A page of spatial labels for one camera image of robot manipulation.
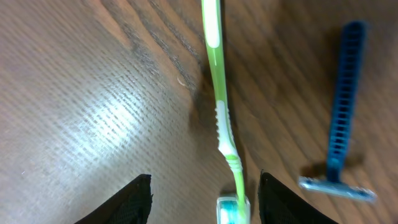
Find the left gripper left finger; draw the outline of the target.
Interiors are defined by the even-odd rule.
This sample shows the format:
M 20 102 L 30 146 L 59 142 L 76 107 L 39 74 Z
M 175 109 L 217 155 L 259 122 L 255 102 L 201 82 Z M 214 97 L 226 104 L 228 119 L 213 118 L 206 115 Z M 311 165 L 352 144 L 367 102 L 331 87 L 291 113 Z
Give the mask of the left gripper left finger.
M 75 224 L 146 224 L 151 208 L 151 175 L 141 174 Z

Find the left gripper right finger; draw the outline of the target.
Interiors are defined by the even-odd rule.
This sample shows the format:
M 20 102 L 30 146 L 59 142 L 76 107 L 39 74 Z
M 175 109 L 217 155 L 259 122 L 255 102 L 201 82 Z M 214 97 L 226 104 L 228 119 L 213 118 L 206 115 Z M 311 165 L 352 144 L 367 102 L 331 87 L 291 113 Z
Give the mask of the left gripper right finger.
M 262 224 L 335 224 L 268 172 L 261 172 L 259 216 Z

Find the green white toothbrush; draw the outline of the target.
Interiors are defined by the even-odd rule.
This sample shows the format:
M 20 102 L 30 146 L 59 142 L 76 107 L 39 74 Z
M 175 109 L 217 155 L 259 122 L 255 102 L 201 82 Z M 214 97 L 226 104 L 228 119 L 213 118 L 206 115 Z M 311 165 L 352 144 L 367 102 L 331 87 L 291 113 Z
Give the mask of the green white toothbrush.
M 221 196 L 217 199 L 217 222 L 249 224 L 250 202 L 245 194 L 243 164 L 234 141 L 228 108 L 221 1 L 202 0 L 201 11 L 206 51 L 215 93 L 218 150 L 224 155 L 233 173 L 236 186 L 235 195 Z

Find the blue disposable razor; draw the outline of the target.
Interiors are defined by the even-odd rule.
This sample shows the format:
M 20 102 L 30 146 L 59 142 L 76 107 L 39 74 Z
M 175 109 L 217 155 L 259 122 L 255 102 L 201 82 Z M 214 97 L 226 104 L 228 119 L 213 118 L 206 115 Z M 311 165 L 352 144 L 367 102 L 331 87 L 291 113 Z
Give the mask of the blue disposable razor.
M 351 200 L 374 202 L 377 195 L 369 189 L 347 185 L 341 181 L 351 137 L 351 125 L 358 80 L 361 73 L 366 25 L 362 21 L 351 21 L 341 31 L 338 74 L 333 97 L 331 122 L 326 158 L 326 179 L 299 177 L 302 188 L 322 192 Z

